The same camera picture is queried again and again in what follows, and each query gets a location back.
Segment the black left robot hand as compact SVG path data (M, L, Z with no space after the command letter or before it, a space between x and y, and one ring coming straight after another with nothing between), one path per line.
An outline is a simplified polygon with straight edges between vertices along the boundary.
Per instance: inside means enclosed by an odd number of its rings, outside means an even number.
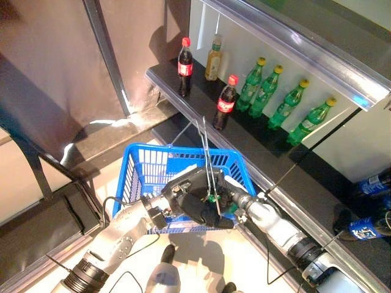
M172 177L161 191L173 214L186 214L200 225L232 229L233 220L224 217L232 200L228 197L224 172L191 165Z

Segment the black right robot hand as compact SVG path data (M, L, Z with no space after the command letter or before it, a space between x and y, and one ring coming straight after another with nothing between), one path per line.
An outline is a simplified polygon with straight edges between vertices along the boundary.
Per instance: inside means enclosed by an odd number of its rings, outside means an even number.
M217 194L220 196L219 207L223 213L233 213L233 205L242 208L245 201L251 199L247 190L231 176L225 175L217 183Z

